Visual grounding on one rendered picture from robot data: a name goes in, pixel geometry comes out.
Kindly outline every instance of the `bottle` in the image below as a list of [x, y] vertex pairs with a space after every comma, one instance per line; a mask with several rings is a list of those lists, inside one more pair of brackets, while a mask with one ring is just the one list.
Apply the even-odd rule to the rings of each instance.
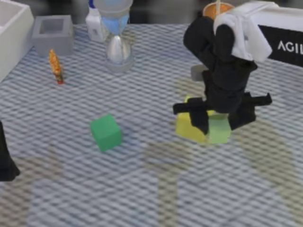
[[107, 39], [109, 31], [103, 24], [100, 13], [98, 9], [95, 8], [93, 0], [89, 0], [89, 14], [85, 21], [89, 37], [92, 41], [104, 42]]

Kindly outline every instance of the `orange cup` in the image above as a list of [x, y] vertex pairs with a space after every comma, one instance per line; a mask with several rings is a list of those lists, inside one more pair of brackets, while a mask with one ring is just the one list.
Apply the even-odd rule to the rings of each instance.
[[[226, 11], [229, 11], [232, 8], [234, 8], [233, 5], [231, 5], [229, 3], [221, 2], [221, 4], [220, 4], [220, 13], [224, 13]], [[217, 13], [216, 3], [215, 2], [210, 3], [207, 6], [205, 6], [202, 13], [203, 13], [202, 14], [203, 16], [210, 17], [211, 19], [214, 20], [216, 18], [216, 13]]]

